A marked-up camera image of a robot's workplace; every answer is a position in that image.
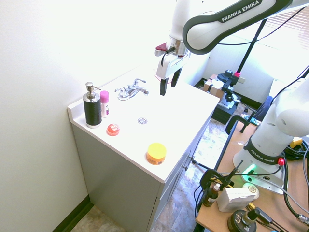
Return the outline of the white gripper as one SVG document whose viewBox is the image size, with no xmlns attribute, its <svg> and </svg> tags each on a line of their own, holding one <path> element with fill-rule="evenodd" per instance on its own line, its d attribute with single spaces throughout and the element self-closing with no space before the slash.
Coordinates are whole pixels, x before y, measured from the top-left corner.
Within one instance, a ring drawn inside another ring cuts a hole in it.
<svg viewBox="0 0 309 232">
<path fill-rule="evenodd" d="M 161 78 L 160 80 L 160 95 L 165 96 L 167 91 L 167 85 L 169 82 L 169 76 L 173 75 L 171 86 L 175 87 L 179 76 L 182 71 L 182 67 L 188 62 L 190 58 L 190 53 L 185 55 L 184 57 L 178 57 L 175 54 L 167 54 L 164 57 L 163 64 L 159 61 L 156 76 Z"/>
</svg>

